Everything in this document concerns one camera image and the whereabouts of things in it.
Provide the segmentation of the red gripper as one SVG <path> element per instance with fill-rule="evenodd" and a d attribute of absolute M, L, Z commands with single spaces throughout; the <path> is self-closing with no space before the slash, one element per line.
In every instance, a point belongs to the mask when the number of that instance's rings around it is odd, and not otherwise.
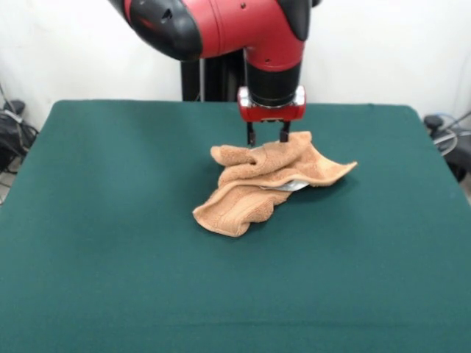
<path fill-rule="evenodd" d="M 304 86 L 298 86 L 291 102 L 280 107 L 264 107 L 251 100 L 247 87 L 238 90 L 238 108 L 243 121 L 247 123 L 247 144 L 251 147 L 256 144 L 256 134 L 253 123 L 262 121 L 284 121 L 280 130 L 279 141 L 287 143 L 291 128 L 290 121 L 300 120 L 306 110 L 306 91 Z"/>

